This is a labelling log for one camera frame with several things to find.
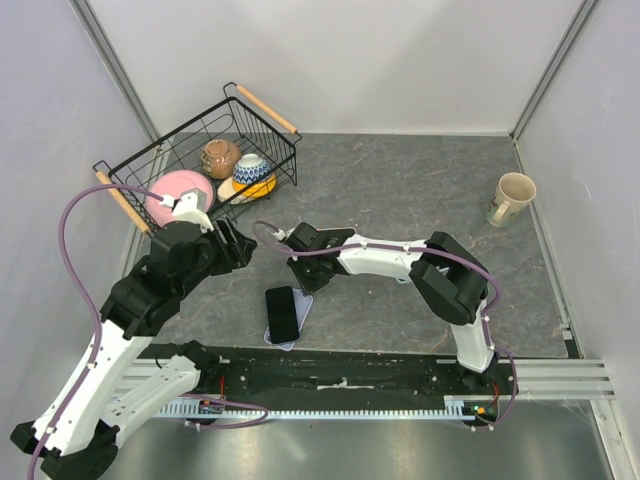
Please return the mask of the lavender phone case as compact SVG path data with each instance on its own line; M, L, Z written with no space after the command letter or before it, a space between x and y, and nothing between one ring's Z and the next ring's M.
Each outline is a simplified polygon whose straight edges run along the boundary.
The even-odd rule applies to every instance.
M299 327L299 339L300 339L301 330L305 324L306 318L313 305L313 297L311 295L306 295L303 291L299 289L295 289L295 288L292 288L292 289L293 289L294 298L295 298L295 306L296 306L297 320L298 320L298 327ZM294 348L295 343L298 341L296 340L294 342L284 343L280 345L272 344L269 336L268 319L267 319L267 329L264 334L264 340L267 344L276 346L277 348L283 351L291 351Z

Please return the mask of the blue edged black phone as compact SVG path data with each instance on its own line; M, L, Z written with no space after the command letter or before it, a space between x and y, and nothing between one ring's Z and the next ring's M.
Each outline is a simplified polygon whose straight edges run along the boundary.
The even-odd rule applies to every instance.
M295 298L290 286L265 292L269 336L272 344L280 345L299 339Z

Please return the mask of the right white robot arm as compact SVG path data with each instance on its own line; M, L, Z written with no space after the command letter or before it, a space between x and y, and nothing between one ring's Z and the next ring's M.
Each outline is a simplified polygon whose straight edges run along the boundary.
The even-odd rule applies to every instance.
M486 316L500 298L499 287L451 235L437 231L427 240L385 241L353 228L316 229L302 222L280 243L291 253L287 265L307 293L336 275L376 275L413 285L451 328L460 386L477 394L493 383L499 354Z

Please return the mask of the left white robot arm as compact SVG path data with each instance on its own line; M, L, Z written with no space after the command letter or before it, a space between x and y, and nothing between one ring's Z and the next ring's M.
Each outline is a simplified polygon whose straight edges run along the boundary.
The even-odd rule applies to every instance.
M138 387L113 396L186 296L209 277L246 267L256 247L227 220L205 228L174 221L159 230L149 253L112 287L101 309L92 309L94 335L55 401L38 419L14 428L10 439L30 455L30 468L49 479L97 479L130 434L162 407L215 389L218 358L190 341Z

